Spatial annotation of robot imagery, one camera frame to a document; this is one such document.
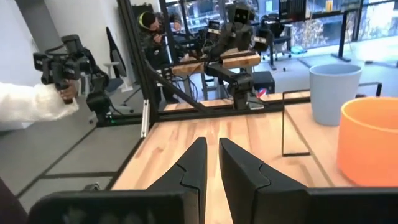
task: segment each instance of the office chair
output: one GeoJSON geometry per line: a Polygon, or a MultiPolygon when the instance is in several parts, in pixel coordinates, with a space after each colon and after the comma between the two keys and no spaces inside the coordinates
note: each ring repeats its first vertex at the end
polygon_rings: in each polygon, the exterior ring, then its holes
{"type": "MultiPolygon", "coordinates": [[[[275,54],[275,61],[278,61],[278,54],[287,54],[289,58],[292,57],[292,53],[290,52],[290,41],[292,40],[291,27],[291,24],[282,24],[279,20],[278,14],[271,13],[269,15],[264,15],[261,17],[259,31],[270,30],[274,36],[272,41],[273,48],[270,54],[275,54]]],[[[273,57],[270,58],[269,64],[273,70],[276,70],[273,57]]]]}

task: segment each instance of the white wall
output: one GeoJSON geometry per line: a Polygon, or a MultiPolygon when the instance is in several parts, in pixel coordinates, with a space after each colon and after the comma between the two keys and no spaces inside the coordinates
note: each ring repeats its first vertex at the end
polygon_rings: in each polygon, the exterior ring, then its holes
{"type": "Polygon", "coordinates": [[[60,37],[78,34],[97,64],[107,71],[110,61],[106,38],[106,19],[98,0],[45,0],[60,37]]]}
{"type": "Polygon", "coordinates": [[[116,0],[101,0],[101,5],[105,15],[106,24],[111,31],[113,40],[118,46],[118,49],[126,66],[127,75],[129,76],[129,79],[133,82],[135,78],[132,70],[129,51],[127,48],[127,38],[124,33],[123,24],[120,20],[118,2],[116,0]]]}
{"type": "MultiPolygon", "coordinates": [[[[34,69],[36,48],[14,0],[0,0],[0,82],[34,86],[40,72],[34,69]]],[[[0,131],[24,128],[22,123],[0,123],[0,131]]]]}
{"type": "Polygon", "coordinates": [[[62,44],[44,0],[17,0],[17,3],[41,52],[62,44]]]}

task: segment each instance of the orange container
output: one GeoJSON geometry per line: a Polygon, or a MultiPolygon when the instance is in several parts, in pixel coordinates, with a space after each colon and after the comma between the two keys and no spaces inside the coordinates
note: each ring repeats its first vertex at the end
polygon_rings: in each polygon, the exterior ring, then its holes
{"type": "Polygon", "coordinates": [[[355,184],[398,186],[398,98],[358,98],[341,107],[337,164],[355,184]]]}

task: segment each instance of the floor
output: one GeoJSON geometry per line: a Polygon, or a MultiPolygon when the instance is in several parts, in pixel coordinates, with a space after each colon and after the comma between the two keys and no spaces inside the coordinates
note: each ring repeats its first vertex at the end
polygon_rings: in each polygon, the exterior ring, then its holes
{"type": "MultiPolygon", "coordinates": [[[[389,44],[397,40],[393,37],[346,45],[345,55],[353,59],[352,63],[361,66],[369,59],[398,60],[398,46],[389,44]]],[[[336,51],[336,47],[327,47],[310,50],[292,59],[280,58],[275,63],[278,70],[273,72],[276,92],[309,87],[308,68],[298,58],[312,65],[343,63],[326,55],[336,51]]],[[[255,68],[257,72],[262,70],[269,70],[267,62],[255,68]]],[[[200,76],[193,75],[192,80],[199,88],[198,100],[203,99],[200,76]]],[[[382,82],[382,95],[398,96],[396,68],[366,65],[361,81],[382,82]]],[[[372,95],[375,88],[362,88],[360,92],[372,95]]],[[[130,94],[116,94],[112,100],[115,104],[122,103],[130,94]]],[[[214,98],[215,93],[209,94],[209,99],[214,98]]],[[[88,123],[90,112],[84,99],[79,99],[79,103],[81,110],[71,117],[0,134],[0,176],[27,210],[51,192],[81,190],[93,182],[105,187],[140,139],[140,125],[94,128],[88,123]]],[[[141,93],[134,95],[127,104],[139,113],[142,110],[141,93]]]]}

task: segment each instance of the black metal frame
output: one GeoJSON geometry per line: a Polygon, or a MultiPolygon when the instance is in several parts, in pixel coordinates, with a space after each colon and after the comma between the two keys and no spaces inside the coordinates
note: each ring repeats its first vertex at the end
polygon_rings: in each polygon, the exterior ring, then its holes
{"type": "MultiPolygon", "coordinates": [[[[165,8],[165,2],[160,2],[162,7],[165,8]]],[[[149,100],[150,102],[150,127],[156,122],[162,121],[180,121],[186,119],[201,119],[201,118],[216,118],[222,116],[238,116],[243,114],[258,114],[265,113],[270,111],[279,111],[281,103],[280,102],[267,102],[267,106],[265,106],[262,110],[234,110],[232,109],[232,105],[226,105],[221,107],[206,107],[201,103],[194,101],[188,95],[186,95],[182,90],[173,86],[166,79],[159,76],[156,71],[148,70],[148,64],[144,61],[144,54],[142,53],[141,46],[139,44],[138,31],[136,26],[136,18],[133,15],[133,11],[128,3],[128,0],[118,0],[118,4],[120,7],[122,19],[125,25],[125,29],[127,31],[127,37],[129,40],[129,47],[131,47],[132,60],[134,61],[135,71],[139,75],[141,79],[141,88],[144,95],[145,100],[149,100]],[[163,85],[163,88],[167,88],[170,91],[173,91],[177,96],[186,101],[188,104],[193,106],[193,109],[189,110],[180,110],[180,111],[164,111],[158,112],[158,108],[153,103],[155,102],[155,96],[153,94],[153,85],[155,82],[159,82],[163,85]]],[[[166,26],[166,31],[168,34],[171,33],[170,26],[166,26]]],[[[255,52],[249,53],[241,53],[233,56],[226,56],[225,58],[233,58],[240,57],[241,55],[252,55],[255,52]]],[[[109,120],[106,122],[98,123],[98,126],[117,126],[117,125],[126,125],[126,124],[137,124],[139,120],[142,119],[141,114],[133,114],[133,115],[112,115],[109,120]]]]}
{"type": "Polygon", "coordinates": [[[351,59],[348,57],[344,57],[343,53],[344,53],[344,42],[345,42],[345,38],[346,38],[346,28],[347,28],[347,17],[348,14],[350,12],[354,12],[357,11],[359,9],[355,9],[355,10],[346,10],[343,13],[343,21],[341,23],[341,29],[340,29],[340,42],[338,44],[338,53],[332,53],[331,56],[337,59],[340,59],[344,62],[351,62],[351,59]]]}
{"type": "MultiPolygon", "coordinates": [[[[359,87],[364,87],[364,86],[373,86],[377,85],[376,89],[376,97],[379,97],[381,95],[381,88],[382,88],[382,83],[381,82],[369,82],[369,83],[361,83],[359,84],[359,87]]],[[[309,89],[307,90],[294,90],[294,91],[285,91],[282,94],[282,104],[283,104],[283,110],[282,110],[282,157],[296,157],[296,156],[311,156],[311,152],[294,152],[294,153],[285,153],[285,105],[288,104],[288,102],[295,100],[297,103],[301,101],[301,103],[309,103],[311,102],[311,98],[308,97],[301,97],[301,98],[294,98],[294,99],[286,99],[285,95],[286,94],[291,94],[291,93],[301,93],[301,92],[306,92],[310,91],[309,89]]]]}

